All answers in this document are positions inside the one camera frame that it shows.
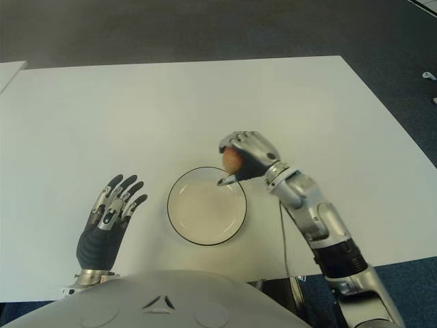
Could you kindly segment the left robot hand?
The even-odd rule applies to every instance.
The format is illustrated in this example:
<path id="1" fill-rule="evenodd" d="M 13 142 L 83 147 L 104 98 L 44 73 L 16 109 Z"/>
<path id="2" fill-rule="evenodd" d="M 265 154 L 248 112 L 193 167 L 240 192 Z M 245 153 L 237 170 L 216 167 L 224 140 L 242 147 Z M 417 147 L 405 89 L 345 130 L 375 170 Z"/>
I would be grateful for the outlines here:
<path id="1" fill-rule="evenodd" d="M 110 271 L 135 211 L 147 195 L 133 199 L 144 182 L 136 175 L 119 174 L 108 182 L 91 208 L 76 247 L 76 258 L 84 270 Z"/>

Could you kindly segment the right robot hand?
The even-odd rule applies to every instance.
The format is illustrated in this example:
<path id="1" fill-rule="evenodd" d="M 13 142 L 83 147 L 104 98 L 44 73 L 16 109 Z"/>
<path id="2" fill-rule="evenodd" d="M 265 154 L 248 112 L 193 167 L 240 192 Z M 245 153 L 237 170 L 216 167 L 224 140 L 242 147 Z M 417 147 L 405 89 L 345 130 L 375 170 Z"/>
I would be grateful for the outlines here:
<path id="1" fill-rule="evenodd" d="M 234 157 L 239 163 L 233 169 L 226 169 L 228 176 L 217 182 L 218 186 L 263 176 L 280 160 L 277 149 L 256 131 L 236 131 L 224 137 L 218 147 L 223 160 Z"/>

